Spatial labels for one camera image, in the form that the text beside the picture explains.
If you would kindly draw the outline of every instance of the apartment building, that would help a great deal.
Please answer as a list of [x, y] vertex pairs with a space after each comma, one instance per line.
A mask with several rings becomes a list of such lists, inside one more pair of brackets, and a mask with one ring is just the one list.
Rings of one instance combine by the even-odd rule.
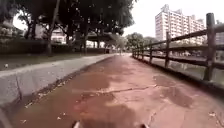
[[[216, 25], [223, 24], [222, 22], [217, 20]], [[224, 32], [216, 34], [216, 44], [224, 44]]]
[[[161, 8], [161, 12], [155, 17], [156, 38], [158, 40], [166, 39], [166, 32], [169, 31], [170, 36], [177, 37], [191, 32], [205, 29], [202, 19], [196, 20], [195, 16], [185, 16], [182, 10], [171, 11], [169, 5]], [[204, 37], [186, 39], [184, 42], [201, 44]]]

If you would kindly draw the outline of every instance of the fence rail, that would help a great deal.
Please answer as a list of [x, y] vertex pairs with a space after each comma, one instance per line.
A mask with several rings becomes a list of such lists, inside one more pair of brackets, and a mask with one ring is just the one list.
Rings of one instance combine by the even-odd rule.
[[[170, 61], [176, 61], [180, 63], [193, 64], [198, 66], [206, 67], [204, 72], [205, 81], [210, 81], [212, 78], [213, 69], [222, 69], [224, 70], [224, 64], [221, 62], [214, 62], [216, 51], [224, 51], [224, 45], [216, 45], [215, 44], [215, 36], [216, 33], [224, 32], [224, 24], [215, 26], [215, 19], [213, 13], [208, 13], [206, 15], [206, 29], [201, 31], [196, 31], [187, 35], [170, 38], [169, 32], [166, 33], [166, 40], [149, 44], [147, 46], [141, 46], [136, 49], [133, 49], [133, 57], [139, 58], [141, 57], [149, 57], [149, 63], [152, 63], [153, 58], [164, 59], [165, 64], [164, 68], [168, 68]], [[170, 47], [170, 44], [173, 41], [180, 41], [184, 39], [189, 39], [198, 36], [207, 36], [207, 44], [201, 46], [188, 46], [188, 47]], [[156, 45], [165, 44], [165, 48], [154, 48]], [[153, 52], [164, 52], [163, 55], [154, 54]], [[170, 52], [184, 52], [184, 51], [204, 51], [205, 58], [184, 58], [184, 57], [172, 57], [170, 56]]]

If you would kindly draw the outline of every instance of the ground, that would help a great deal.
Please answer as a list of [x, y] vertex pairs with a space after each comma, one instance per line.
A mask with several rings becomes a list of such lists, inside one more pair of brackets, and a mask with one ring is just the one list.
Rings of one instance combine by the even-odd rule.
[[10, 115], [15, 128], [223, 128], [224, 105], [128, 55], [97, 63]]

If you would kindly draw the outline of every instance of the red pavement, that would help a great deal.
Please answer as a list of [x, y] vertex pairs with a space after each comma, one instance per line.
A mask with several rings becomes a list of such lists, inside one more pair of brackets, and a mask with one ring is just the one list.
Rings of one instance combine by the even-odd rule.
[[15, 128], [224, 128], [224, 106], [131, 57], [91, 66], [10, 116]]

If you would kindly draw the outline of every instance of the low wall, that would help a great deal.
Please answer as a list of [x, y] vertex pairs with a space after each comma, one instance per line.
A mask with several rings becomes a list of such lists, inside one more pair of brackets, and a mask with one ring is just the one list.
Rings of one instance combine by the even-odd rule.
[[0, 107], [38, 92], [71, 73], [114, 55], [82, 57], [0, 71]]

